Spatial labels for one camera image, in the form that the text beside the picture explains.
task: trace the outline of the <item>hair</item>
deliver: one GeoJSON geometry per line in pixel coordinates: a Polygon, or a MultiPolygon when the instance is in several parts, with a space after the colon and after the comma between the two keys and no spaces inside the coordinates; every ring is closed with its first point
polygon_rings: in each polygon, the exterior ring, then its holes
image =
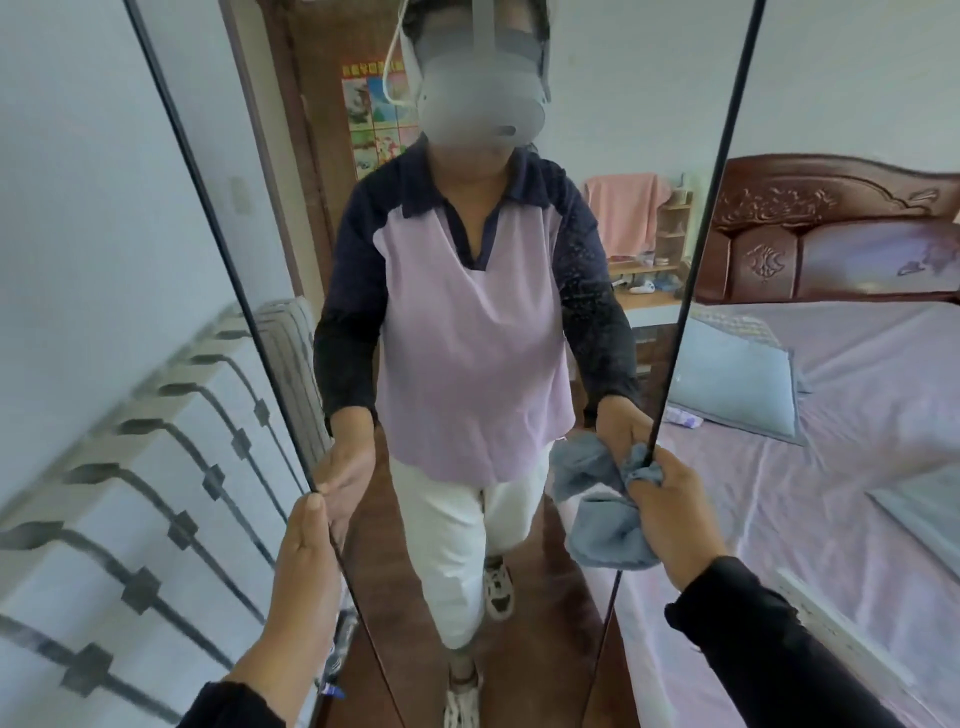
{"type": "MultiPolygon", "coordinates": [[[[541,43],[550,39],[550,14],[547,0],[526,0],[530,14],[534,18],[534,34],[541,43]]],[[[469,8],[470,0],[410,0],[407,12],[403,15],[403,33],[413,42],[423,35],[423,24],[432,12],[447,8],[469,8]]]]}

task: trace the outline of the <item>poster picture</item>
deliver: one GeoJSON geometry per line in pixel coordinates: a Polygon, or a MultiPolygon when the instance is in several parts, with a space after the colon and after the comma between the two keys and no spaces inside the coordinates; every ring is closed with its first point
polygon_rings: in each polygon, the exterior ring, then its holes
{"type": "MultiPolygon", "coordinates": [[[[420,136],[417,111],[387,101],[383,68],[383,61],[343,66],[344,103],[357,180],[403,154],[420,136]]],[[[389,81],[391,96],[409,98],[403,61],[394,61],[389,81]]]]}

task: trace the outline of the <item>shoe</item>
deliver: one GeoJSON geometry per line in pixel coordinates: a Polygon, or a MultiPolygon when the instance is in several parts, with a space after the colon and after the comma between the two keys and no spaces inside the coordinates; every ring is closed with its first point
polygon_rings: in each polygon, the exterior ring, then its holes
{"type": "Polygon", "coordinates": [[[483,569],[484,597],[487,614],[493,621],[506,621],[514,613],[514,580],[503,559],[488,563],[483,569]]]}
{"type": "Polygon", "coordinates": [[[466,690],[446,688],[444,728],[480,728],[480,689],[483,677],[477,675],[477,684],[466,690]]]}

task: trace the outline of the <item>shelf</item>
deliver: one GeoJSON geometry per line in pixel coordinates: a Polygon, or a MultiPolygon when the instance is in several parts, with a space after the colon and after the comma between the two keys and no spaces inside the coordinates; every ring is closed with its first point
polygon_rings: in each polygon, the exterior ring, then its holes
{"type": "Polygon", "coordinates": [[[673,293],[655,291],[654,293],[616,292],[616,302],[625,311],[635,308],[657,308],[662,305],[680,305],[680,299],[674,298],[673,293]]]}
{"type": "Polygon", "coordinates": [[[632,276],[638,273],[660,273],[662,271],[675,271],[680,268],[679,265],[644,265],[643,263],[609,263],[611,276],[632,276]]]}

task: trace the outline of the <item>navy sleeve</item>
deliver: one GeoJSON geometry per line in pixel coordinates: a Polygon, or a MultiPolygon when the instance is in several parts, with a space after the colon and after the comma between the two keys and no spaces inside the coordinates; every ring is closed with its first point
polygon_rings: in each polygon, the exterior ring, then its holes
{"type": "Polygon", "coordinates": [[[666,619],[703,651],[748,728],[903,728],[738,559],[716,559],[666,619]]]}
{"type": "Polygon", "coordinates": [[[367,407],[376,420],[373,352],[387,312],[387,276],[373,235],[385,220],[370,190],[358,184],[337,233],[333,275],[314,337],[314,374],[328,422],[354,406],[367,407]]]}
{"type": "Polygon", "coordinates": [[[240,683],[207,683],[178,728],[285,728],[267,701],[240,683]]]}
{"type": "Polygon", "coordinates": [[[636,343],[613,293],[607,254],[587,201],[566,175],[551,186],[552,202],[563,216],[553,275],[560,290],[564,336],[589,397],[585,419],[590,426],[607,395],[626,397],[639,406],[636,343]]]}

